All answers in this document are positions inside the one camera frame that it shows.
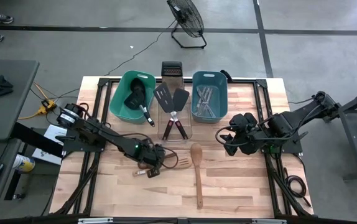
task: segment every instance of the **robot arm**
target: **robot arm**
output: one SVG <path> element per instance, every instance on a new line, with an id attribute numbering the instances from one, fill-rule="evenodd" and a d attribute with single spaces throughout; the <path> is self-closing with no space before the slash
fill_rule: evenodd
<path id="1" fill-rule="evenodd" d="M 274 148 L 284 144 L 296 144 L 307 134 L 303 133 L 300 136 L 297 134 L 301 126 L 315 118 L 329 122 L 338 117 L 339 107 L 340 105 L 328 94 L 319 91 L 312 96 L 309 104 L 292 112 L 274 114 L 259 124 L 251 113 L 237 114 L 229 121 L 230 126 L 226 128 L 228 131 L 234 131 L 235 136 L 221 135 L 225 142 L 218 141 L 224 145 L 230 156 L 235 154 L 238 147 L 249 155 L 262 147 Z"/>
<path id="2" fill-rule="evenodd" d="M 144 135 L 146 138 L 140 140 L 125 137 L 134 134 L 118 134 L 100 123 L 96 118 L 92 118 L 84 108 L 76 104 L 67 104 L 64 109 L 61 109 L 57 121 L 64 128 L 78 133 L 75 138 L 67 136 L 62 140 L 81 141 L 92 146 L 100 145 L 100 143 L 103 145 L 108 141 L 115 145 L 127 158 L 153 166 L 154 168 L 147 173 L 148 177 L 159 175 L 165 150 L 158 144 L 154 145 L 149 137 Z"/>

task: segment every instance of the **gray floor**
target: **gray floor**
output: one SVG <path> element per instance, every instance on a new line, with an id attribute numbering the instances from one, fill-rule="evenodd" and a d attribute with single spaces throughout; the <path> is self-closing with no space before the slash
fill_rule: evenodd
<path id="1" fill-rule="evenodd" d="M 206 28 L 257 29 L 252 0 L 194 0 Z M 357 1 L 259 0 L 265 29 L 357 30 Z M 0 11 L 16 17 L 15 25 L 167 27 L 173 17 L 160 0 L 0 0 Z M 153 32 L 6 31 L 0 58 L 40 62 L 35 81 L 56 95 L 78 88 L 84 75 L 104 75 L 154 41 Z M 198 40 L 179 34 L 186 43 Z M 163 34 L 158 43 L 113 72 L 160 74 L 163 60 L 180 60 L 186 76 L 197 70 L 225 69 L 236 77 L 266 77 L 258 34 L 207 33 L 204 50 L 180 49 Z M 274 77 L 285 81 L 290 101 L 309 98 L 318 90 L 344 104 L 357 95 L 357 35 L 266 35 Z M 72 98 L 60 103 L 75 101 Z M 22 116 L 39 107 L 29 95 Z M 23 122 L 45 128 L 43 117 Z M 357 171 L 354 153 L 339 120 L 313 121 L 301 131 L 313 209 L 320 217 L 357 221 L 357 181 L 341 177 Z M 28 197 L 3 203 L 0 218 L 40 215 L 55 176 L 31 181 Z"/>

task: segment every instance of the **wooden spoon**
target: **wooden spoon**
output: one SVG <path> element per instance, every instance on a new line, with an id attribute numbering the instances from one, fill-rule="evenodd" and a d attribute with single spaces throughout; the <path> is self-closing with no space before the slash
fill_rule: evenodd
<path id="1" fill-rule="evenodd" d="M 175 165 L 175 163 L 176 163 L 175 159 L 169 159 L 168 161 L 164 162 L 165 166 L 167 166 L 167 167 L 172 167 Z M 192 165 L 191 157 L 185 156 L 183 158 L 179 158 L 177 165 L 172 169 L 186 169 L 186 168 L 189 168 L 191 165 Z M 164 170 L 169 170 L 169 169 L 162 166 L 160 171 L 164 171 Z M 140 175 L 147 174 L 147 171 L 146 170 L 137 170 L 137 171 L 134 171 L 132 174 L 133 174 L 133 177 L 137 177 Z"/>
<path id="2" fill-rule="evenodd" d="M 197 179 L 197 207 L 201 209 L 203 207 L 202 199 L 202 183 L 201 174 L 199 171 L 199 165 L 202 161 L 202 147 L 198 143 L 194 143 L 191 146 L 191 158 L 193 165 L 195 166 L 195 177 Z"/>

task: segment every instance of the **wooden table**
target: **wooden table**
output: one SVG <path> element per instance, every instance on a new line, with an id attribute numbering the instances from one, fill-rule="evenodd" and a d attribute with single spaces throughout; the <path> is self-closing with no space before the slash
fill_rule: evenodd
<path id="1" fill-rule="evenodd" d="M 94 105 L 99 77 L 83 77 L 78 103 Z M 267 78 L 273 113 L 288 111 L 289 106 L 283 79 Z M 118 84 L 113 86 L 113 93 Z M 192 86 L 185 89 L 191 93 Z M 101 97 L 100 111 L 104 99 Z M 157 125 L 158 105 L 154 100 L 151 117 Z M 252 113 L 257 119 L 254 92 L 251 85 L 232 84 L 228 87 L 228 114 L 217 124 L 201 124 L 192 121 L 192 138 L 187 141 L 169 142 L 165 147 L 179 155 L 190 155 L 190 146 L 198 142 L 203 147 L 201 178 L 203 209 L 197 209 L 195 190 L 195 170 L 167 170 L 161 175 L 148 179 L 146 176 L 133 177 L 137 164 L 118 152 L 115 146 L 107 144 L 101 155 L 95 187 L 91 216 L 107 217 L 207 217 L 207 218 L 268 218 L 273 217 L 271 196 L 267 180 L 264 156 L 257 152 L 247 156 L 238 151 L 235 156 L 227 155 L 223 146 L 215 140 L 215 132 L 228 125 L 228 121 L 238 113 Z M 157 127 L 148 123 L 128 124 L 109 111 L 107 122 L 119 134 L 140 132 L 150 136 L 155 143 Z M 72 153 L 61 165 L 50 212 L 58 210 L 69 198 L 78 184 L 82 152 Z M 299 160 L 282 155 L 283 165 L 289 175 L 297 175 L 304 181 L 304 169 Z M 284 211 L 282 193 L 276 185 L 280 209 Z M 300 204 L 310 213 L 303 200 Z"/>

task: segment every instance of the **teal plastic basket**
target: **teal plastic basket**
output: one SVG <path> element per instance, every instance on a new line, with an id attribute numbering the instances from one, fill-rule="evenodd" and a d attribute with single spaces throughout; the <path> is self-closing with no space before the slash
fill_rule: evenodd
<path id="1" fill-rule="evenodd" d="M 202 116 L 197 115 L 199 102 L 199 94 L 197 87 L 210 87 L 213 89 L 213 94 L 209 101 L 209 106 L 212 112 L 215 114 L 215 118 L 212 118 L 210 113 L 203 113 Z M 196 122 L 200 123 L 217 123 L 228 112 L 228 90 L 227 90 L 227 78 L 220 72 L 196 72 L 192 77 L 192 104 L 191 114 Z"/>
<path id="2" fill-rule="evenodd" d="M 119 85 L 112 97 L 111 103 L 109 104 L 109 110 L 117 116 L 119 119 L 132 124 L 142 124 L 146 121 L 143 112 L 138 110 L 131 110 L 125 104 L 124 100 L 132 93 L 130 90 L 130 83 L 135 79 L 139 78 L 144 83 L 146 87 L 146 104 L 147 109 L 151 110 L 152 99 L 154 99 L 154 89 L 156 86 L 156 79 L 153 75 L 138 72 L 138 71 L 128 71 L 126 72 L 119 82 Z"/>

